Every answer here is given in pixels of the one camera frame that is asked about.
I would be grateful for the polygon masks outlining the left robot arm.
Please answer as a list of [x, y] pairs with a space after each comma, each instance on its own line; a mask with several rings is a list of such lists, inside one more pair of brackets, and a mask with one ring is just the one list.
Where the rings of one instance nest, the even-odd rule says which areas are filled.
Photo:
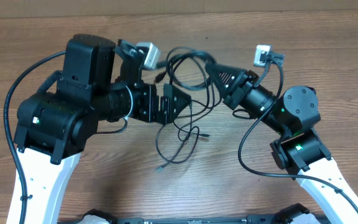
[[169, 124], [191, 104], [191, 96], [166, 84], [163, 95], [142, 80], [144, 70], [160, 68], [159, 49], [150, 42], [113, 42], [77, 34], [61, 52], [63, 68], [53, 72], [17, 109], [17, 127], [7, 144], [16, 167], [8, 223], [56, 223], [70, 176], [100, 121], [134, 118]]

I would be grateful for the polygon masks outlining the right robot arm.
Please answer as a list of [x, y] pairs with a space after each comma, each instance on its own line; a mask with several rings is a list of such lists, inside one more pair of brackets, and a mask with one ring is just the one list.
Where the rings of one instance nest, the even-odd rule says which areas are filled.
[[314, 129], [321, 119], [314, 88], [293, 86], [273, 94], [261, 85], [270, 64], [258, 76], [251, 70], [209, 63], [205, 70], [224, 104], [241, 106], [256, 124], [263, 122], [279, 134], [270, 147], [282, 174], [256, 171], [257, 175], [291, 178], [315, 200], [331, 223], [358, 223], [358, 196], [350, 188], [328, 148]]

